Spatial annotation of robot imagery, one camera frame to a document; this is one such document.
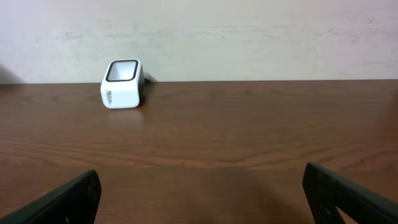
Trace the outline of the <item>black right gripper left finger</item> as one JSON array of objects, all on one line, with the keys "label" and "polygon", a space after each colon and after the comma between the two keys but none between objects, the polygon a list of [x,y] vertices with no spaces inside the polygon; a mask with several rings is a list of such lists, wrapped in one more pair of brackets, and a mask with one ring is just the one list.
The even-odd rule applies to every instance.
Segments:
[{"label": "black right gripper left finger", "polygon": [[3,224],[94,224],[101,198],[101,182],[88,170],[66,184],[1,218]]}]

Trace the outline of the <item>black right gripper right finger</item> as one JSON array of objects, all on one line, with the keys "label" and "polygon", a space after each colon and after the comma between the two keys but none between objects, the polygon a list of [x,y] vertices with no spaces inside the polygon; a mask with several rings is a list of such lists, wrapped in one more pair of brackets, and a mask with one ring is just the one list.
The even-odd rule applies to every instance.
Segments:
[{"label": "black right gripper right finger", "polygon": [[309,162],[303,189],[316,224],[344,223],[340,211],[357,223],[397,224],[397,204],[354,182]]}]

